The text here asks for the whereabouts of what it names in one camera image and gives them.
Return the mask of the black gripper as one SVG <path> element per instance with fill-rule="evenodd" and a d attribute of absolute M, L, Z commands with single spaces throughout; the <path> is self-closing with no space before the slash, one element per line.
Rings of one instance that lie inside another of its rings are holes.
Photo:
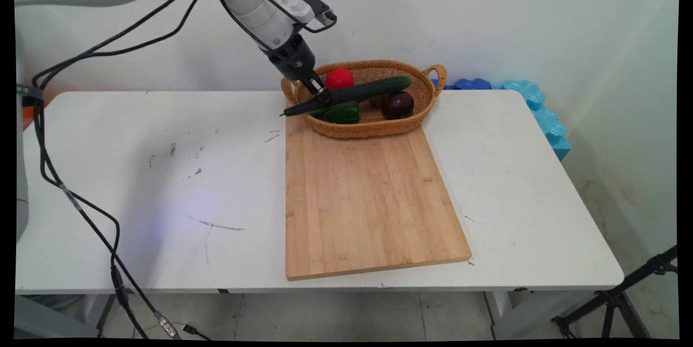
<path fill-rule="evenodd" d="M 300 33 L 292 34 L 279 48 L 262 44 L 261 50 L 288 81 L 301 81 L 305 90 L 321 104 L 331 102 L 331 91 L 314 71 L 314 53 Z"/>

